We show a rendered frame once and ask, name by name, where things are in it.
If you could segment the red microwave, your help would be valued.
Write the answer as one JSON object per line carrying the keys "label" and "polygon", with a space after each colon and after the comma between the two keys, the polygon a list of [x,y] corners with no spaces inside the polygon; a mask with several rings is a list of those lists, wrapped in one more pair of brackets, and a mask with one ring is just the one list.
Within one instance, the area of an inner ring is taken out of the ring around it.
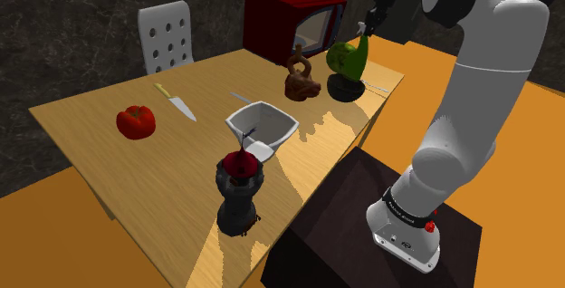
{"label": "red microwave", "polygon": [[302,47],[310,58],[328,50],[340,29],[346,0],[244,0],[243,47],[285,65]]}

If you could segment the green plant in black pot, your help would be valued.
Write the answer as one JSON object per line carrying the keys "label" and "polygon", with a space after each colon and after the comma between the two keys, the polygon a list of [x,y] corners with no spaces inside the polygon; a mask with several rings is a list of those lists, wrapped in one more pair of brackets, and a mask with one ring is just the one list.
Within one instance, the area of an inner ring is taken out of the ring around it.
{"label": "green plant in black pot", "polygon": [[341,102],[357,100],[365,91],[360,78],[369,55],[369,38],[362,35],[359,45],[335,43],[326,54],[326,63],[333,74],[328,77],[327,90],[332,99]]}

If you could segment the white chair with holes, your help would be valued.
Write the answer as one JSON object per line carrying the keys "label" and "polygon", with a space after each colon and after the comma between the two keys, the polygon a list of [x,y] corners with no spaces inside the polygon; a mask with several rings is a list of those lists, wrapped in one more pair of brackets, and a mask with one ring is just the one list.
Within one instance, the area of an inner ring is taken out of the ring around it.
{"label": "white chair with holes", "polygon": [[190,23],[190,9],[183,0],[139,9],[139,38],[147,74],[194,61]]}

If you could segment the red tomato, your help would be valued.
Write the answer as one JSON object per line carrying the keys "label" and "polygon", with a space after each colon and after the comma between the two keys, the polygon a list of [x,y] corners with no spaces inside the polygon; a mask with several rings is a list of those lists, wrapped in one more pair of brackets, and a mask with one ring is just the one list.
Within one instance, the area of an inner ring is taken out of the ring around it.
{"label": "red tomato", "polygon": [[127,139],[144,139],[156,130],[153,112],[146,106],[132,105],[117,114],[116,125]]}

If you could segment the dark tower figure red roof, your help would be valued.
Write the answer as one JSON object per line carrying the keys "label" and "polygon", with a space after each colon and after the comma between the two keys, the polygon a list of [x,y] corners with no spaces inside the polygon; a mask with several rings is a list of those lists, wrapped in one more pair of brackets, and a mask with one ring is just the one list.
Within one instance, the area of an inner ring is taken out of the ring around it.
{"label": "dark tower figure red roof", "polygon": [[217,226],[225,235],[247,236],[253,225],[260,221],[253,196],[264,181],[263,163],[244,149],[244,140],[256,128],[242,134],[240,149],[228,153],[216,165],[215,182],[224,198],[217,212]]}

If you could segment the brown ceramic jug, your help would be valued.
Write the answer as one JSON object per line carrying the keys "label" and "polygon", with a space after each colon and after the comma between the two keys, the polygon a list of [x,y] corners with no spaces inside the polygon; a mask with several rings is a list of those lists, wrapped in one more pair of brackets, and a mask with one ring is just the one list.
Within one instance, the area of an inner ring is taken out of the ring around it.
{"label": "brown ceramic jug", "polygon": [[287,61],[289,72],[285,79],[285,96],[292,101],[306,101],[317,97],[321,85],[311,78],[311,63],[302,55],[302,45],[295,46],[295,54]]}

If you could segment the dark robot stand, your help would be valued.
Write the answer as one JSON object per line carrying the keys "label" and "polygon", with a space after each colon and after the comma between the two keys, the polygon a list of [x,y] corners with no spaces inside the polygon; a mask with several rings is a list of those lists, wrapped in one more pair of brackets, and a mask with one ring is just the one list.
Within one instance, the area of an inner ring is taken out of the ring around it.
{"label": "dark robot stand", "polygon": [[265,288],[474,288],[482,228],[447,204],[437,209],[441,252],[430,273],[374,244],[366,210],[398,176],[354,148],[273,246]]}

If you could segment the thin pale blue stick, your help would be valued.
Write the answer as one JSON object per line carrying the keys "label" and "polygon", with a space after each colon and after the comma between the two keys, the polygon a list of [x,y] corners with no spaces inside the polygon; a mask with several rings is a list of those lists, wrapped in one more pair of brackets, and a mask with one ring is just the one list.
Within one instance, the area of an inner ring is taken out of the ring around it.
{"label": "thin pale blue stick", "polygon": [[372,89],[376,89],[376,90],[379,90],[379,91],[383,91],[383,92],[385,92],[385,93],[390,93],[389,90],[384,89],[384,88],[381,88],[381,87],[378,87],[378,86],[373,85],[373,84],[370,84],[370,83],[368,83],[368,82],[365,81],[365,80],[362,80],[362,83],[363,83],[366,87],[370,87],[370,88],[372,88]]}

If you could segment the wooden table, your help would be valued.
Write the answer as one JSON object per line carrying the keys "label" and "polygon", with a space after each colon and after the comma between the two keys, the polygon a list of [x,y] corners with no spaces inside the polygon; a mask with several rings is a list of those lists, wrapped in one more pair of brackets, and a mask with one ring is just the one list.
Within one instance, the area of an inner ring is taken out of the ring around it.
{"label": "wooden table", "polygon": [[[246,50],[32,108],[32,114],[90,188],[174,288],[239,288],[401,81],[399,46],[373,37],[356,101],[327,92],[304,102],[284,95],[286,71]],[[192,121],[154,86],[194,113]],[[215,167],[238,147],[226,118],[250,101],[287,112],[298,129],[264,165],[254,197],[261,218],[247,236],[220,233]],[[127,139],[117,114],[151,109],[155,132]]]}

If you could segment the yellow-handled kitchen knife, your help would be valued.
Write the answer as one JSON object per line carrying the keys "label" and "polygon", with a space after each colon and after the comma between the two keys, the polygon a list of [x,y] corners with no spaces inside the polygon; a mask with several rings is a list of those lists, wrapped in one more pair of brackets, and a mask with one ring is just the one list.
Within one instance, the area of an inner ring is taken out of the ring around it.
{"label": "yellow-handled kitchen knife", "polygon": [[153,86],[161,92],[178,110],[180,110],[185,116],[187,116],[192,121],[196,121],[196,116],[188,108],[188,106],[178,97],[169,94],[160,83],[154,83]]}

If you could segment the white square bowl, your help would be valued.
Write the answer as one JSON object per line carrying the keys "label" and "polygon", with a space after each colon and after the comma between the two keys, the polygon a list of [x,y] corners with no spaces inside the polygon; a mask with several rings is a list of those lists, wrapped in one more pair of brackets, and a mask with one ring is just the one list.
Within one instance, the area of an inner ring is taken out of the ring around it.
{"label": "white square bowl", "polygon": [[299,127],[295,118],[264,101],[244,106],[225,123],[244,150],[261,162],[270,159]]}

